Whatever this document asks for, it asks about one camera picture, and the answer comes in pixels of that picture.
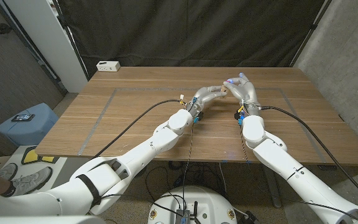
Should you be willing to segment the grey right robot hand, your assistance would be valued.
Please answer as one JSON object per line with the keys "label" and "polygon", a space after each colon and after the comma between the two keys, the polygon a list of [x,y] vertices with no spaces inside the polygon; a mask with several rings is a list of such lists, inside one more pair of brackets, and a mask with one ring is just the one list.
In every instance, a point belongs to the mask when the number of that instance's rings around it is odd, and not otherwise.
{"label": "grey right robot hand", "polygon": [[255,87],[244,73],[241,72],[238,77],[227,79],[223,85],[239,100],[240,105],[249,115],[259,115],[260,103]]}

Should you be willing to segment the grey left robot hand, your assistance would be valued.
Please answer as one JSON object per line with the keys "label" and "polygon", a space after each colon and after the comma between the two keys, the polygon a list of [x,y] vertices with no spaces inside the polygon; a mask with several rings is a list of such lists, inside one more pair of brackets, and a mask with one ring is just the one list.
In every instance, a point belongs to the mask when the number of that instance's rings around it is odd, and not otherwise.
{"label": "grey left robot hand", "polygon": [[226,95],[227,92],[222,90],[222,86],[202,87],[195,93],[192,100],[186,105],[186,110],[193,118],[196,118],[210,101]]}

